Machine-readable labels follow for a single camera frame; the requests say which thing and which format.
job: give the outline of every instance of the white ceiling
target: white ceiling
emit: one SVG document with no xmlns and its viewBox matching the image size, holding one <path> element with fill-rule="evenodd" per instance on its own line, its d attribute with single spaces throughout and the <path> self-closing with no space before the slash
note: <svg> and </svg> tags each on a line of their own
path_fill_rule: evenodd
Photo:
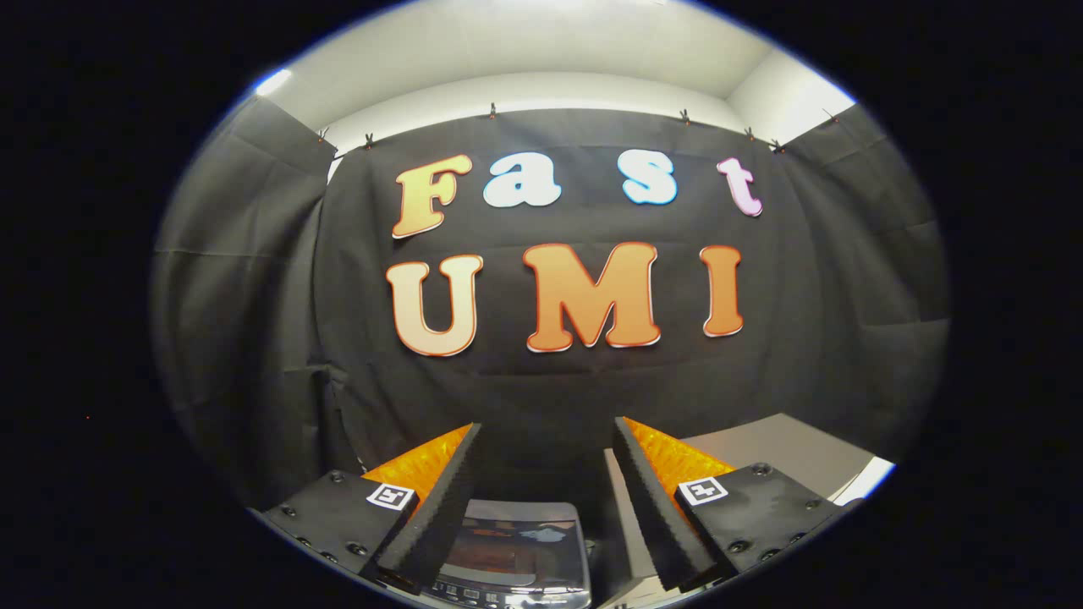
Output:
<svg viewBox="0 0 1083 609">
<path fill-rule="evenodd" d="M 417 0 L 323 41 L 269 98 L 312 129 L 458 80 L 601 73 L 726 99 L 772 44 L 677 0 Z"/>
</svg>

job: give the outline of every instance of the orange letter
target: orange letter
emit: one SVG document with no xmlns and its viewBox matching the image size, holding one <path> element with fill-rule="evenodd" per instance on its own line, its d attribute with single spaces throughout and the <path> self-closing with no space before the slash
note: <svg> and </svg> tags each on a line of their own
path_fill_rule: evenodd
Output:
<svg viewBox="0 0 1083 609">
<path fill-rule="evenodd" d="M 710 316 L 703 324 L 707 336 L 729 336 L 741 332 L 744 319 L 738 314 L 738 262 L 741 252 L 725 245 L 700 250 L 710 281 Z"/>
<path fill-rule="evenodd" d="M 605 333 L 612 347 L 645 347 L 662 337 L 654 325 L 651 304 L 651 264 L 658 257 L 649 243 L 622 243 L 613 248 L 598 283 L 571 247 L 564 244 L 536 245 L 523 254 L 523 262 L 534 269 L 538 290 L 538 331 L 526 339 L 536 353 L 563 351 L 572 346 L 572 333 L 564 331 L 564 315 L 593 347 L 602 326 L 615 307 L 613 327 Z"/>
<path fill-rule="evenodd" d="M 446 358 L 473 342 L 478 329 L 478 308 L 474 306 L 473 276 L 481 270 L 481 256 L 453 256 L 440 263 L 452 293 L 452 327 L 432 332 L 425 323 L 421 307 L 421 282 L 429 276 L 425 262 L 403 262 L 388 269 L 388 282 L 395 311 L 395 331 L 403 345 L 422 355 Z"/>
<path fill-rule="evenodd" d="M 392 226 L 391 236 L 401 239 L 439 226 L 444 221 L 444 212 L 432 210 L 432 199 L 440 199 L 441 205 L 455 199 L 455 176 L 445 172 L 454 171 L 461 176 L 472 167 L 470 157 L 460 154 L 400 173 L 395 182 L 403 185 L 403 215 Z M 432 178 L 438 173 L 443 176 L 433 182 Z"/>
</svg>

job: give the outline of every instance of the blue letter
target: blue letter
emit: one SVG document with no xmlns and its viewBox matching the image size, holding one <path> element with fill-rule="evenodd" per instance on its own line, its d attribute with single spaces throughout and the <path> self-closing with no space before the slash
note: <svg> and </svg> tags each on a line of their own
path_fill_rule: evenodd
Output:
<svg viewBox="0 0 1083 609">
<path fill-rule="evenodd" d="M 674 164 L 660 152 L 625 151 L 617 157 L 616 168 L 628 178 L 624 194 L 637 205 L 665 205 L 677 196 L 677 181 L 670 176 Z"/>
<path fill-rule="evenodd" d="M 510 172 L 516 166 L 522 170 Z M 493 164 L 488 172 L 496 178 L 488 181 L 482 196 L 493 207 L 549 205 L 560 196 L 560 186 L 552 179 L 552 160 L 540 153 L 519 153 Z"/>
</svg>

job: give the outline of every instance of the black fabric backdrop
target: black fabric backdrop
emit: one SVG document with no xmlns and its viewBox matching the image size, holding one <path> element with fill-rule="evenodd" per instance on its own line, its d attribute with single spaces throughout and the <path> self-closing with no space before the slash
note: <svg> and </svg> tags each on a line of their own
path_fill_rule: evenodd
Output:
<svg viewBox="0 0 1083 609">
<path fill-rule="evenodd" d="M 664 152 L 678 195 L 636 205 L 616 158 Z M 570 501 L 592 529 L 613 416 L 684 437 L 785 412 L 899 461 L 925 411 L 948 332 L 944 261 L 930 203 L 860 107 L 772 154 L 760 141 L 637 113 L 557 109 L 459 119 L 342 159 L 266 101 L 223 122 L 193 164 L 156 248 L 152 308 L 167 390 L 196 444 L 265 507 L 338 467 L 355 472 L 470 422 L 485 426 L 475 496 Z M 488 166 L 540 152 L 560 198 L 494 208 Z M 467 154 L 433 231 L 393 239 L 406 170 Z M 741 213 L 715 166 L 755 177 Z M 535 284 L 523 251 L 571 245 L 597 278 L 621 242 L 653 244 L 654 346 L 526 349 Z M 702 331 L 699 251 L 741 251 L 744 328 Z M 402 345 L 386 270 L 431 269 L 427 323 L 451 322 L 448 256 L 477 254 L 469 349 L 425 358 Z"/>
</svg>

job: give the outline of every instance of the ceiling light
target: ceiling light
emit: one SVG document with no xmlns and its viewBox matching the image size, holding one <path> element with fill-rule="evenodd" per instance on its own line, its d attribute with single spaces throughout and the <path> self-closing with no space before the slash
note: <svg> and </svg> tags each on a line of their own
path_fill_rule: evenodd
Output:
<svg viewBox="0 0 1083 609">
<path fill-rule="evenodd" d="M 282 83 L 285 82 L 290 77 L 290 74 L 291 73 L 288 69 L 279 69 L 274 76 L 268 78 L 266 80 L 261 82 L 259 87 L 256 88 L 256 94 L 257 95 L 270 94 L 278 87 L 282 87 Z"/>
</svg>

